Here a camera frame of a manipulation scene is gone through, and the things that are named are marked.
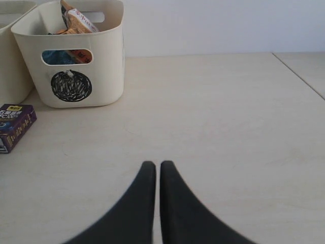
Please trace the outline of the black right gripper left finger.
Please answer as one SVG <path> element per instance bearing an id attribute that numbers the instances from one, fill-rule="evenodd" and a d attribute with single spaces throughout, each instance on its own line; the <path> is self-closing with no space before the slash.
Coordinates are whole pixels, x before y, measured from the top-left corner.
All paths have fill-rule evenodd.
<path id="1" fill-rule="evenodd" d="M 67 243 L 153 243 L 155 189 L 156 166 L 145 161 L 115 205 Z"/>

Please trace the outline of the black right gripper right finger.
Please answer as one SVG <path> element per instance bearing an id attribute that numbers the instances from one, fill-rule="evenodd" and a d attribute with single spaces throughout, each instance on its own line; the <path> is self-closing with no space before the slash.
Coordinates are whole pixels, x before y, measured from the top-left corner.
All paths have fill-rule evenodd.
<path id="1" fill-rule="evenodd" d="M 201 203 L 173 161 L 161 163 L 159 184 L 163 243 L 253 243 Z"/>

